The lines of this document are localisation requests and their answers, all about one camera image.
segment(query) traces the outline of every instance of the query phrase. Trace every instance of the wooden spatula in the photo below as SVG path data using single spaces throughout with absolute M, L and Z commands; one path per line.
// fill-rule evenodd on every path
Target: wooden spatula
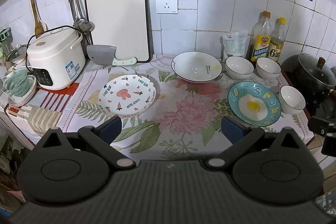
M 33 10 L 33 16 L 34 16 L 34 21 L 35 21 L 35 30 L 34 30 L 34 33 L 38 34 L 38 33 L 41 33 L 43 31 L 46 31 L 43 28 L 43 23 L 41 22 L 40 17 L 38 15 L 37 8 L 36 8 L 36 1 L 35 0 L 30 0 L 30 3 L 31 3 L 31 8 Z

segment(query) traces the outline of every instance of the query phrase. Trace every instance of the rice cooker control panel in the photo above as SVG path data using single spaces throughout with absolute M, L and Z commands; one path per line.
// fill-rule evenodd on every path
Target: rice cooker control panel
M 36 79 L 40 85 L 52 86 L 54 84 L 49 72 L 46 69 L 33 68 L 33 73 L 35 74 Z

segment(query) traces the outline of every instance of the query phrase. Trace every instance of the rice cooker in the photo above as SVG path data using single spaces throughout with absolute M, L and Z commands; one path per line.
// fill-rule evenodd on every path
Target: rice cooker
M 29 45 L 28 60 L 41 87 L 61 90 L 77 78 L 85 65 L 82 38 L 76 30 L 64 27 L 43 34 Z

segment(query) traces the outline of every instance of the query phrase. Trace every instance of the wall outlet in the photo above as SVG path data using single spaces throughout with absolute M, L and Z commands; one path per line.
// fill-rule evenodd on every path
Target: wall outlet
M 177 14 L 178 0 L 156 0 L 157 14 Z

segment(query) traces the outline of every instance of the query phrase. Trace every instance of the pink patterned plate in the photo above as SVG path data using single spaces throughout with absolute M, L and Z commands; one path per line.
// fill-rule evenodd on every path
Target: pink patterned plate
M 98 104 L 106 113 L 129 118 L 144 112 L 154 101 L 156 89 L 144 76 L 123 75 L 104 85 Z

